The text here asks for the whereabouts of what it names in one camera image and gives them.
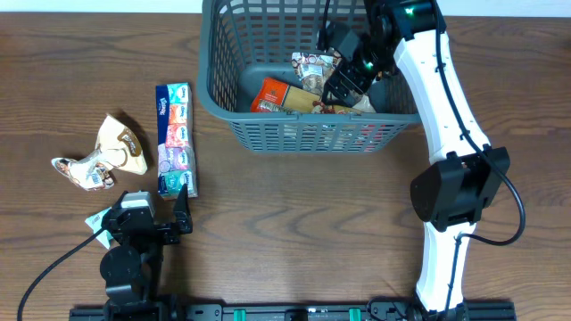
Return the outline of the Kleenex tissue multipack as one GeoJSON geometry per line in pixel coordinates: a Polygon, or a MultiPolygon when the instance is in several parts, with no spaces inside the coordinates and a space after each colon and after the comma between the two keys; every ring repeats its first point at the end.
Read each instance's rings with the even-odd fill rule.
{"type": "Polygon", "coordinates": [[[185,185],[187,197],[198,196],[193,146],[192,91],[188,83],[155,88],[158,130],[158,193],[177,198],[185,185]]]}

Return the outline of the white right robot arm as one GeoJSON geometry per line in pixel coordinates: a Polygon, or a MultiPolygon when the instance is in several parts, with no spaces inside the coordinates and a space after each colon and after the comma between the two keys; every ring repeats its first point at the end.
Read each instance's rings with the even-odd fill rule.
{"type": "Polygon", "coordinates": [[[501,185],[509,154],[492,147],[468,106],[451,60],[450,39],[434,1],[368,1],[369,30],[323,21],[320,51],[336,50],[340,66],[326,87],[346,97],[367,93],[381,74],[402,76],[426,134],[430,165],[410,185],[424,226],[423,262],[408,302],[371,303],[376,320],[491,320],[515,315],[507,303],[469,304],[462,273],[476,225],[501,185]]]}

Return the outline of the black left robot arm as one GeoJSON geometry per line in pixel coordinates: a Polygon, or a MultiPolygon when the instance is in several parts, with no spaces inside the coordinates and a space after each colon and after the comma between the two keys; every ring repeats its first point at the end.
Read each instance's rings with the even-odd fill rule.
{"type": "Polygon", "coordinates": [[[184,320],[186,312],[175,295],[158,293],[163,248],[180,243],[180,236],[193,232],[187,203],[187,188],[179,192],[174,220],[154,221],[154,206],[148,192],[124,192],[103,216],[102,228],[118,245],[102,258],[100,274],[108,301],[106,320],[184,320]]]}

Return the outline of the San Remo spaghetti packet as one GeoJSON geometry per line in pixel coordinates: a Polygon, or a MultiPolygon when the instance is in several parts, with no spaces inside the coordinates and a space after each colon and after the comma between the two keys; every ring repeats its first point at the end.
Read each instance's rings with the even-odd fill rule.
{"type": "Polygon", "coordinates": [[[361,114],[362,111],[325,104],[320,97],[273,78],[265,78],[251,105],[251,112],[299,112],[302,114],[361,114]]]}

